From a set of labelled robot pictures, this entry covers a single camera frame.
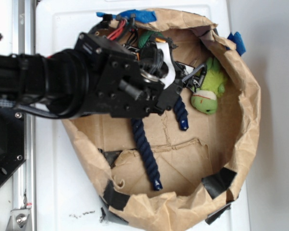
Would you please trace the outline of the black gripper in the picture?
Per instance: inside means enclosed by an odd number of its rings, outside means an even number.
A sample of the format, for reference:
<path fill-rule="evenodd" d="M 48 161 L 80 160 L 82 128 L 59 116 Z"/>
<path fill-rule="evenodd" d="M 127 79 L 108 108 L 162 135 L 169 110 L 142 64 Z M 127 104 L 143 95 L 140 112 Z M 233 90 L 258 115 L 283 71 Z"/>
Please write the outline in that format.
<path fill-rule="evenodd" d="M 144 118 L 173 110 L 183 88 L 199 88 L 207 65 L 173 59 L 170 38 L 151 35 L 142 49 L 119 44 L 114 35 L 81 33 L 75 50 L 85 57 L 88 88 L 82 110 L 119 118 Z"/>

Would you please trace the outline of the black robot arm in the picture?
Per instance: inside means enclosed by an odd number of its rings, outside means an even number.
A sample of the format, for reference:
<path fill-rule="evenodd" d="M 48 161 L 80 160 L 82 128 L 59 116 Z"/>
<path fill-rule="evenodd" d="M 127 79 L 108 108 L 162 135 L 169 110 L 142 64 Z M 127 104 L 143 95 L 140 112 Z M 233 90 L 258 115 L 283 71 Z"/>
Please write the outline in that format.
<path fill-rule="evenodd" d="M 123 36 L 137 34 L 135 17 L 118 17 L 107 36 L 111 16 L 81 33 L 73 49 L 49 57 L 0 55 L 0 107 L 52 119 L 109 114 L 144 118 L 176 109 L 183 88 L 201 87 L 206 64 L 189 67 L 173 60 L 173 41 L 153 32 L 136 49 Z"/>

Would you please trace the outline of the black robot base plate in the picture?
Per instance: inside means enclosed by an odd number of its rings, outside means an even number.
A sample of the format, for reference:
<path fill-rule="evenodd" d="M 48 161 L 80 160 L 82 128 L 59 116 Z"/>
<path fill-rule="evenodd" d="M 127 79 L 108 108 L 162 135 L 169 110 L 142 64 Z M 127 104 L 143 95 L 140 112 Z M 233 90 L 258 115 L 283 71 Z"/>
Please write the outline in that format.
<path fill-rule="evenodd" d="M 25 161 L 25 122 L 0 108 L 0 188 Z"/>

